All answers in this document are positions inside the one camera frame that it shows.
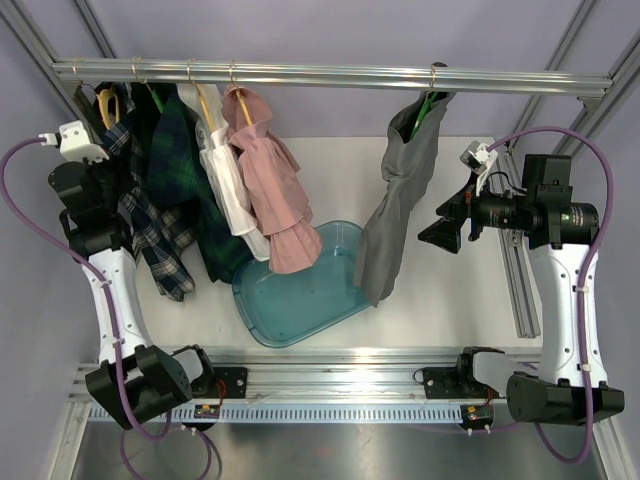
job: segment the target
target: pink shirt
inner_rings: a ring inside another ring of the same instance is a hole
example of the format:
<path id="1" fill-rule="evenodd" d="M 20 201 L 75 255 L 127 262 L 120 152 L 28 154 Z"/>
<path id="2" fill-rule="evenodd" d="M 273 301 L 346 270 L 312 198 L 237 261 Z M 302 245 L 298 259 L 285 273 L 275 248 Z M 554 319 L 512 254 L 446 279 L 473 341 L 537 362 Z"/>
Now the pink shirt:
<path id="1" fill-rule="evenodd" d="M 242 153 L 240 172 L 258 219 L 270 236 L 269 268 L 293 273 L 310 267 L 322 250 L 322 239 L 309 224 L 313 214 L 296 172 L 300 166 L 280 139 L 268 132 L 273 115 L 255 92 L 241 88 L 253 125 L 248 125 L 234 88 L 227 89 L 222 114 L 229 123 L 229 142 Z"/>

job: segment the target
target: gray dress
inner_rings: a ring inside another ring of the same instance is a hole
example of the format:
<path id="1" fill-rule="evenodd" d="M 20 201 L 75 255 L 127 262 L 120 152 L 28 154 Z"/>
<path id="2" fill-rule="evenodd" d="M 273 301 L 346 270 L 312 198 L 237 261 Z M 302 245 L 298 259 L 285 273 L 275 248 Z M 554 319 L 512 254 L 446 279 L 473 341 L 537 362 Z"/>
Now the gray dress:
<path id="1" fill-rule="evenodd" d="M 398 112 L 389 123 L 388 145 L 382 158 L 382 178 L 389 183 L 387 194 L 360 236 L 354 284 L 374 307 L 393 291 L 409 214 L 433 177 L 440 122 L 454 94 L 433 102 L 415 137 L 409 140 L 426 96 L 423 92 L 417 102 Z"/>

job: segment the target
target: metal clothing rod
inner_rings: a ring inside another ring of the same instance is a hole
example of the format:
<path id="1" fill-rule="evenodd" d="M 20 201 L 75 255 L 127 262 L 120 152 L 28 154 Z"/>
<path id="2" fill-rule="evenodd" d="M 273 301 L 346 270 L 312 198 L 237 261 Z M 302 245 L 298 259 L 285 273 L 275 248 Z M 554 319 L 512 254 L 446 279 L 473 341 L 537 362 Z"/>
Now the metal clothing rod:
<path id="1" fill-rule="evenodd" d="M 272 65 L 196 60 L 62 58 L 53 69 L 63 81 L 230 82 L 447 92 L 580 95 L 600 98 L 606 73 L 504 72 L 464 68 Z"/>

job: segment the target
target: blue tray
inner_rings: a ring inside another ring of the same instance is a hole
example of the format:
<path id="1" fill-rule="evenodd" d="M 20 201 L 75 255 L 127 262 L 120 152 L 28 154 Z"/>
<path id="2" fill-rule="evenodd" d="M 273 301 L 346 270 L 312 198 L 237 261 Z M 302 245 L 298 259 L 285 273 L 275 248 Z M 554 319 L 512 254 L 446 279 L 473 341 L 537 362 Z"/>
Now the blue tray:
<path id="1" fill-rule="evenodd" d="M 251 335 L 266 347 L 293 345 L 369 306 L 353 270 L 362 229 L 335 221 L 317 228 L 322 253 L 306 270 L 279 275 L 252 260 L 233 277 L 233 296 Z"/>

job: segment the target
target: garment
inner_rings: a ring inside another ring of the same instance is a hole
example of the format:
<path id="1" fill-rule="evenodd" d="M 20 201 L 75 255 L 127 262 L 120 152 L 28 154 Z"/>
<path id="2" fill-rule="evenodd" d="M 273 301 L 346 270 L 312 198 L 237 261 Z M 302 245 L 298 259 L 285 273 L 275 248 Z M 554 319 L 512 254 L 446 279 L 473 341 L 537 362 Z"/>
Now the garment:
<path id="1" fill-rule="evenodd" d="M 158 205 L 197 205 L 195 236 L 209 278 L 231 283 L 251 252 L 242 239 L 231 235 L 215 203 L 200 165 L 194 123 L 175 91 L 153 135 L 146 183 L 149 197 Z"/>
<path id="2" fill-rule="evenodd" d="M 453 93 L 439 94 L 413 139 L 411 133 L 426 99 L 396 114 L 387 130 L 387 150 L 382 159 L 382 178 L 387 193 L 360 235 L 354 284 L 362 288 L 374 307 L 387 298 L 400 272 L 409 215 L 427 191 L 438 155 L 440 122 Z"/>
<path id="3" fill-rule="evenodd" d="M 131 218 L 135 250 L 144 256 L 158 291 L 171 300 L 182 301 L 185 293 L 195 289 L 180 260 L 182 250 L 195 239 L 194 230 L 182 209 L 158 208 L 150 201 L 143 179 L 148 158 L 134 135 L 136 115 L 131 111 L 107 131 L 103 144 L 112 161 L 122 167 L 121 185 L 127 186 L 120 203 Z"/>
<path id="4" fill-rule="evenodd" d="M 231 234 L 241 236 L 258 261 L 269 260 L 269 240 L 258 230 L 249 193 L 238 170 L 236 153 L 227 140 L 229 124 L 222 116 L 218 89 L 215 85 L 200 85 L 200 91 L 214 124 L 213 132 L 209 129 L 196 87 L 178 85 L 180 100 L 198 116 L 196 140 L 200 148 L 200 164 L 207 173 L 209 185 Z"/>
<path id="5" fill-rule="evenodd" d="M 296 177 L 300 167 L 284 144 L 268 133 L 273 115 L 267 103 L 241 89 L 253 123 L 248 125 L 234 90 L 227 89 L 222 114 L 229 123 L 229 142 L 242 151 L 240 171 L 258 228 L 270 236 L 269 268 L 275 273 L 303 270 L 317 260 L 322 239 L 309 224 L 313 214 Z"/>

